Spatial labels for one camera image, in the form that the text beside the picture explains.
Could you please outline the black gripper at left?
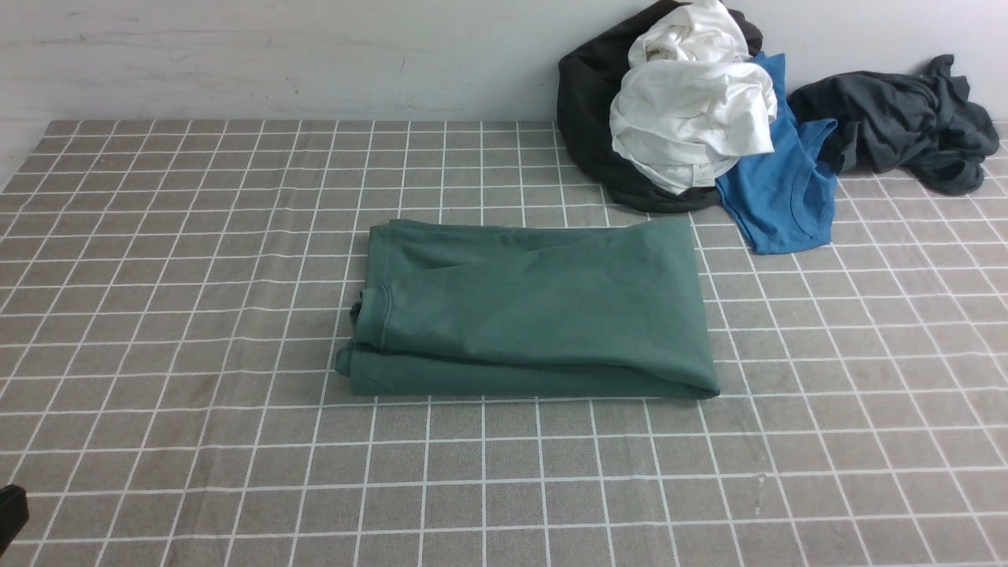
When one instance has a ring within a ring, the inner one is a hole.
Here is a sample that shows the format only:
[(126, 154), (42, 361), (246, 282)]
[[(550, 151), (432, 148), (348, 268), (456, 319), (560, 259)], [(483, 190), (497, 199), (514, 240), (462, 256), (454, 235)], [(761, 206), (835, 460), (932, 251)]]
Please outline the black gripper at left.
[(28, 493), (18, 485), (1, 488), (0, 555), (3, 556), (30, 519)]

